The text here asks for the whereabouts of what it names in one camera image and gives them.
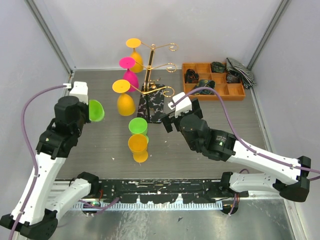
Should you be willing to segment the green goblet front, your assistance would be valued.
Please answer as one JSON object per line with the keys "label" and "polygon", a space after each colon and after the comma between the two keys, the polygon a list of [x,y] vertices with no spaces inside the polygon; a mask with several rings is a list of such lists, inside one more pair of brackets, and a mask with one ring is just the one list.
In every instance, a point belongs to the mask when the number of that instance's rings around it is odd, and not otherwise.
{"label": "green goblet front", "polygon": [[89,100],[88,112],[89,112],[89,120],[91,122],[100,122],[105,117],[105,111],[102,104],[95,99]]}

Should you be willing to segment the pink plastic goblet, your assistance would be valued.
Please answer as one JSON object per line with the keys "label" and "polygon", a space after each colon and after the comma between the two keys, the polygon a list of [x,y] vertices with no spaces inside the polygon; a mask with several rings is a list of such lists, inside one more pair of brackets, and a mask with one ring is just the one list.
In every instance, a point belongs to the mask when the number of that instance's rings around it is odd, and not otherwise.
{"label": "pink plastic goblet", "polygon": [[137,75],[131,71],[131,68],[134,67],[136,64],[136,61],[132,57],[123,57],[119,61],[119,65],[121,68],[126,69],[126,72],[123,75],[123,79],[127,80],[131,87],[128,90],[128,92],[135,92],[136,89],[139,87],[139,80]]}

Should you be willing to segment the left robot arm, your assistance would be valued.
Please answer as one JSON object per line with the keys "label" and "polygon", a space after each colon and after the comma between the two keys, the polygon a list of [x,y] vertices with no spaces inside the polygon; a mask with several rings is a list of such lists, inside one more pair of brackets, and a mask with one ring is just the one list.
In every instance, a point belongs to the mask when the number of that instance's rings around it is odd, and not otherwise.
{"label": "left robot arm", "polygon": [[54,114],[39,137],[35,154],[37,165],[18,204],[0,219],[1,226],[30,240],[50,239],[59,220],[77,201],[86,196],[95,198],[100,193],[99,177],[82,172],[63,192],[49,199],[57,174],[77,145],[84,124],[101,121],[105,113],[98,101],[64,96],[54,106]]}

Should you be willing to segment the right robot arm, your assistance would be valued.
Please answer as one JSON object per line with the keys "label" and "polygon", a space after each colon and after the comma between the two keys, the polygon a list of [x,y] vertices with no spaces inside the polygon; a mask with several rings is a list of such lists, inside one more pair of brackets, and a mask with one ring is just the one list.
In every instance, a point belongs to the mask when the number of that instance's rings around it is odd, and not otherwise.
{"label": "right robot arm", "polygon": [[174,108],[160,117],[168,133],[176,129],[188,147],[214,161],[236,163],[259,173],[225,172],[219,191],[225,197],[246,191],[278,193],[284,199],[303,203],[310,192],[311,159],[290,158],[256,147],[229,132],[212,129],[203,119],[198,100],[187,100],[186,107]]}

